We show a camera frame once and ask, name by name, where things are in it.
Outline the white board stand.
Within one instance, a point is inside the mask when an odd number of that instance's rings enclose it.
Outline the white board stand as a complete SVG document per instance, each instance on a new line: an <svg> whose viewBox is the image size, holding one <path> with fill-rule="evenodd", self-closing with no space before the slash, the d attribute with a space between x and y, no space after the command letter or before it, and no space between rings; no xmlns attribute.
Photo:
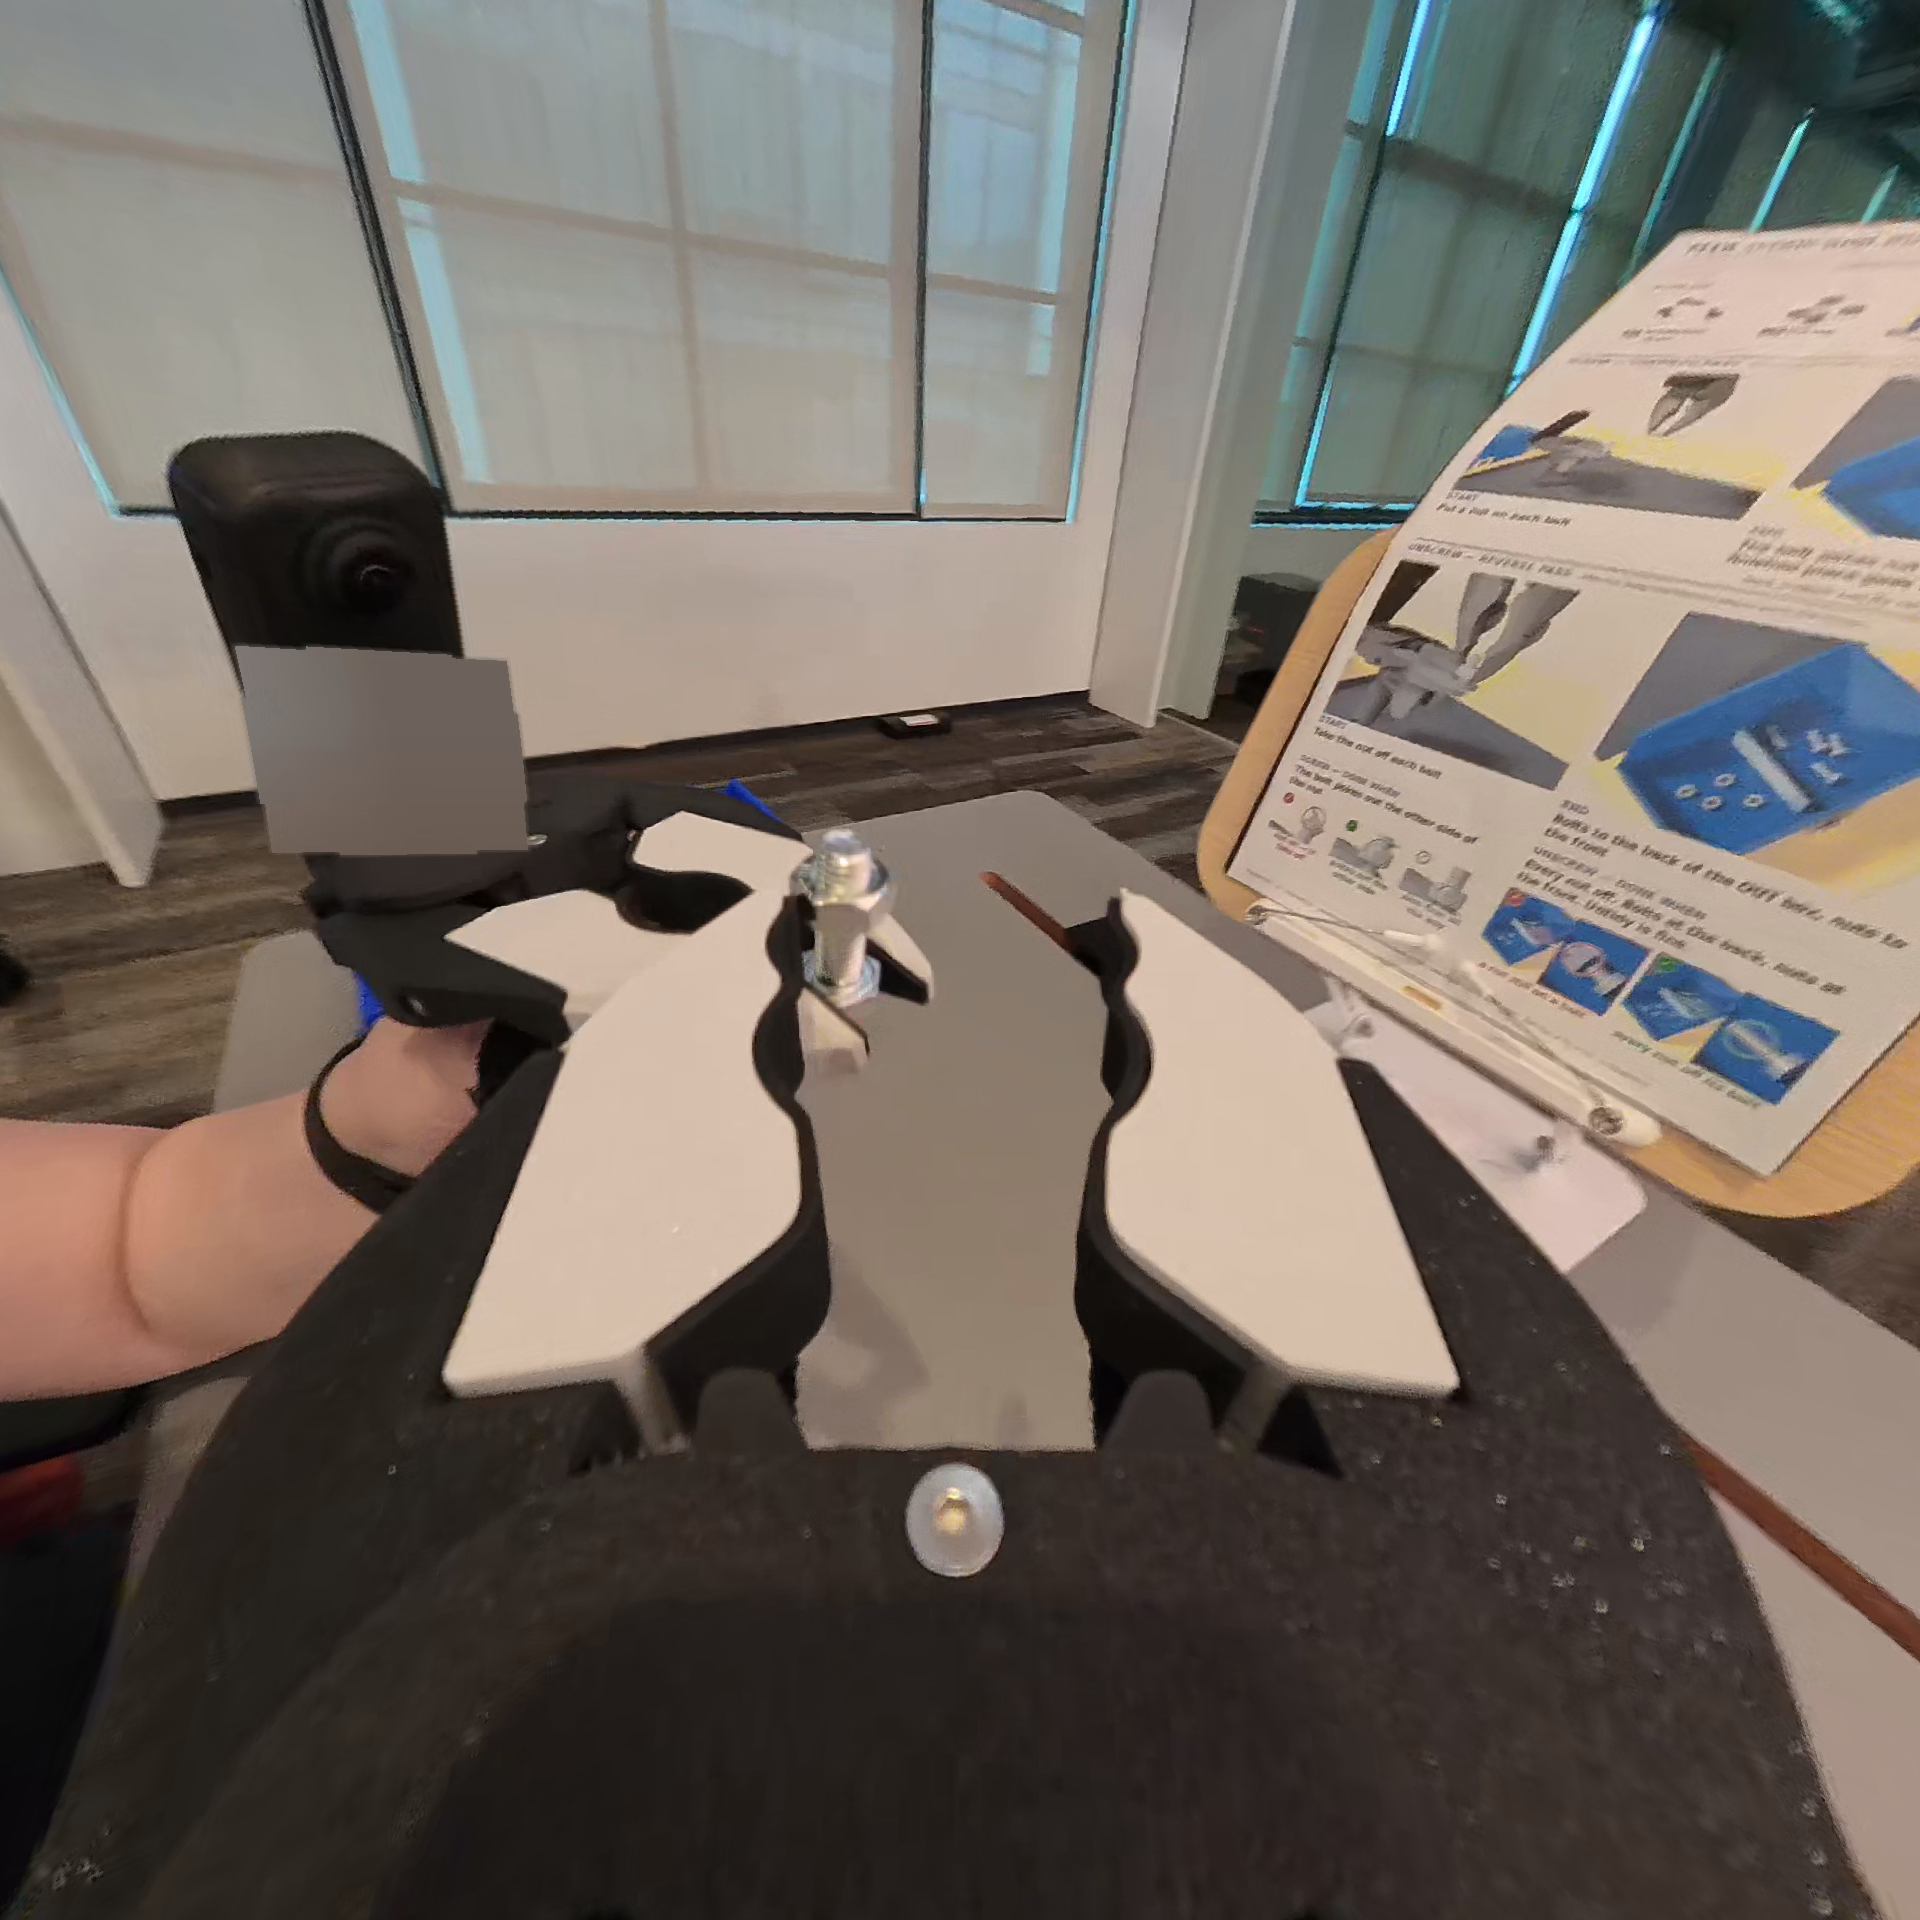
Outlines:
<svg viewBox="0 0 1920 1920"><path fill-rule="evenodd" d="M1294 901L1260 901L1248 920L1323 979L1308 1017L1332 1052L1373 1068L1557 1271L1644 1214L1613 1144L1647 1144L1656 1127L1554 1057L1438 933Z"/></svg>

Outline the person's left forearm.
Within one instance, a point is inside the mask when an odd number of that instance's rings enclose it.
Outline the person's left forearm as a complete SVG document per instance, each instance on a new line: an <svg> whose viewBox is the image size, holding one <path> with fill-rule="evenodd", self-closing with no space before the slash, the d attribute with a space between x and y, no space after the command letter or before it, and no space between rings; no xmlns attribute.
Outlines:
<svg viewBox="0 0 1920 1920"><path fill-rule="evenodd" d="M296 1095L174 1128L2 1121L2 1396L146 1385L282 1332L376 1216Z"/></svg>

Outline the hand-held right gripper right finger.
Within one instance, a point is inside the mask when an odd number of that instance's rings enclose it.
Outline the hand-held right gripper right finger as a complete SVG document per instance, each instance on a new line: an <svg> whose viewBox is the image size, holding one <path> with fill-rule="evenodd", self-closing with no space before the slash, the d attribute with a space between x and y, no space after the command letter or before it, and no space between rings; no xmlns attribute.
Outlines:
<svg viewBox="0 0 1920 1920"><path fill-rule="evenodd" d="M1460 1372L1332 1046L1141 892L1075 929L1099 1084L1075 1229L1098 1443L1182 1376L1252 1446L1308 1387L1447 1401Z"/></svg>

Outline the instruction poster board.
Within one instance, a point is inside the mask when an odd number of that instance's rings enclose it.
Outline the instruction poster board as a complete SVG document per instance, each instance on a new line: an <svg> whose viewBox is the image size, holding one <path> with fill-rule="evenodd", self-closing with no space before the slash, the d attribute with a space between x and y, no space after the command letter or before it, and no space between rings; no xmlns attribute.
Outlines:
<svg viewBox="0 0 1920 1920"><path fill-rule="evenodd" d="M1918 227L1686 230L1335 569L1207 893L1709 1208L1915 1169Z"/></svg>

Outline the dark storage box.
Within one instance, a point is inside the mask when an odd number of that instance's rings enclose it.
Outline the dark storage box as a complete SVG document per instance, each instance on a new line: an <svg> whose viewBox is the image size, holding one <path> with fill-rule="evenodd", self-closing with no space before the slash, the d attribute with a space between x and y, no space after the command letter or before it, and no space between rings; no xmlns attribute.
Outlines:
<svg viewBox="0 0 1920 1920"><path fill-rule="evenodd" d="M1277 677L1322 583L1298 573L1243 573L1231 603L1220 696L1251 717Z"/></svg>

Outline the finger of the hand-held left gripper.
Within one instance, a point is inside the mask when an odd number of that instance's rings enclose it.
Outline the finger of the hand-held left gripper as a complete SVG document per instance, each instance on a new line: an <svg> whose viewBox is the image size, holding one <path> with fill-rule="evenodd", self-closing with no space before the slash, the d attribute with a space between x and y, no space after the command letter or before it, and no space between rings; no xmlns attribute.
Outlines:
<svg viewBox="0 0 1920 1920"><path fill-rule="evenodd" d="M676 958L696 933L642 927L615 899L574 888L495 905L447 927L446 944L558 990L566 1028L579 1030L621 999L716 1021L730 1008L720 961Z"/></svg>
<svg viewBox="0 0 1920 1920"><path fill-rule="evenodd" d="M811 846L766 823L679 808L637 832L639 913L725 913L744 896L784 899Z"/></svg>

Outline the silver hex bolt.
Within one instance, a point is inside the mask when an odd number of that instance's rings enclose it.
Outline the silver hex bolt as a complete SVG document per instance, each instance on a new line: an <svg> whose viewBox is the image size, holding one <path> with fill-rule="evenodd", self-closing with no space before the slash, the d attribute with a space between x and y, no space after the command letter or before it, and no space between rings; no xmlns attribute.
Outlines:
<svg viewBox="0 0 1920 1920"><path fill-rule="evenodd" d="M878 949L880 927L894 913L896 884L875 851L852 829L820 837L792 876L792 892L807 903L810 949L815 933L828 939L864 933Z"/></svg>

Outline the glass partition window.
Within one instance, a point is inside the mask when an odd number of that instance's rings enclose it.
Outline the glass partition window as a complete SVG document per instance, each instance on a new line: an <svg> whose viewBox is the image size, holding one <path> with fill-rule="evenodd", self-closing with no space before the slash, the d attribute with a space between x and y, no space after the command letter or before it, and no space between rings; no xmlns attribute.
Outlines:
<svg viewBox="0 0 1920 1920"><path fill-rule="evenodd" d="M1260 523L1405 511L1692 229L1915 217L1915 5L1396 1L1365 20Z"/></svg>

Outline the large window with blinds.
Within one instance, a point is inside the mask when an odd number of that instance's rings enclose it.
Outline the large window with blinds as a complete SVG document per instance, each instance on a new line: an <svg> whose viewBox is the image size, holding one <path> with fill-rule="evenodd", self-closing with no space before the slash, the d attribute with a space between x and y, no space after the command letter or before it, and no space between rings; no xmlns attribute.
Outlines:
<svg viewBox="0 0 1920 1920"><path fill-rule="evenodd" d="M107 511L1064 520L1126 5L6 1L5 303Z"/></svg>

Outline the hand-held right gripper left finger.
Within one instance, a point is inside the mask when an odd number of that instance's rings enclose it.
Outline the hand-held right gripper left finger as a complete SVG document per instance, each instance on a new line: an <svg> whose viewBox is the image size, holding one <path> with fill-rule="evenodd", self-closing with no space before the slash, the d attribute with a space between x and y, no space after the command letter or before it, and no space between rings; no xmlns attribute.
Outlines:
<svg viewBox="0 0 1920 1920"><path fill-rule="evenodd" d="M611 1385L653 1449L685 1428L668 1337L799 1220L792 1100L755 1061L788 1009L790 893L663 934L562 1048L442 1377L480 1401Z"/></svg>

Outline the black wristwatch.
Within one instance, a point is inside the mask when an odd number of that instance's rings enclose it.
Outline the black wristwatch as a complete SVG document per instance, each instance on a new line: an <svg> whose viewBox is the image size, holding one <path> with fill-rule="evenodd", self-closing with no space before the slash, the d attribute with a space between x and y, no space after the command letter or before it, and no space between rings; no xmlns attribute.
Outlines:
<svg viewBox="0 0 1920 1920"><path fill-rule="evenodd" d="M339 1046L306 1086L301 1100L301 1137L312 1167L335 1193L373 1216L383 1216L419 1187L446 1144L438 1143L415 1167L398 1167L383 1159L362 1153L331 1131L324 1112L330 1084L335 1070L362 1052L367 1037L370 1030L364 1028L362 1035Z"/></svg>

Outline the person's left hand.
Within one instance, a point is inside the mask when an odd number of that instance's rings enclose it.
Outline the person's left hand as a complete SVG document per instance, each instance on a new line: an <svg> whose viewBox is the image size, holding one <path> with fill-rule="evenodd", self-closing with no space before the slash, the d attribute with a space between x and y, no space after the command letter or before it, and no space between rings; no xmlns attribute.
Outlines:
<svg viewBox="0 0 1920 1920"><path fill-rule="evenodd" d="M414 1179L475 1118L480 1055L493 1021L421 1027L374 1020L324 1075L319 1125L341 1150Z"/></svg>

